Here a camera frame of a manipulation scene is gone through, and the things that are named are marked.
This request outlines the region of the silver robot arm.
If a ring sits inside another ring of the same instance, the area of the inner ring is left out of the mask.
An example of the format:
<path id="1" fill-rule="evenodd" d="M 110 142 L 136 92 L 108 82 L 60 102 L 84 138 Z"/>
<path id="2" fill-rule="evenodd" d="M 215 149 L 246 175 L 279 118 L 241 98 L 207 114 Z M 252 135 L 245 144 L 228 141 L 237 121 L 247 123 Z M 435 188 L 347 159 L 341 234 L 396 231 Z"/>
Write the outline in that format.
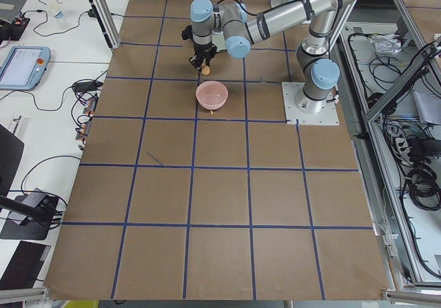
<path id="1" fill-rule="evenodd" d="M 329 38 L 336 29 L 338 13 L 356 0 L 285 0 L 280 5 L 255 14 L 252 20 L 241 3 L 213 4 L 210 0 L 193 0 L 191 23 L 182 32 L 184 40 L 194 44 L 189 62 L 201 71 L 216 54 L 214 32 L 222 32 L 227 53 L 246 57 L 251 46 L 305 21 L 310 22 L 307 36 L 297 49 L 297 60 L 305 83 L 294 103 L 305 114 L 321 112 L 327 96 L 339 79 L 340 69 L 327 58 Z"/>

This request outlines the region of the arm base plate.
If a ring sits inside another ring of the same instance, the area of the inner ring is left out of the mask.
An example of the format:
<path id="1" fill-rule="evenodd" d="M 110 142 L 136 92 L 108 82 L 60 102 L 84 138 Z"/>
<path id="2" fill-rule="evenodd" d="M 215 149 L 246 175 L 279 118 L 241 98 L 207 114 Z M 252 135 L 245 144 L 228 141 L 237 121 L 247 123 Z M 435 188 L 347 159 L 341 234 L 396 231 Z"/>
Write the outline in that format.
<path id="1" fill-rule="evenodd" d="M 276 8 L 276 7 L 286 3 L 287 0 L 269 0 L 269 2 L 270 2 L 271 8 Z"/>
<path id="2" fill-rule="evenodd" d="M 303 82 L 282 82 L 286 124 L 340 125 L 335 102 L 328 103 L 332 93 L 322 101 L 312 101 L 304 95 L 303 85 Z"/>

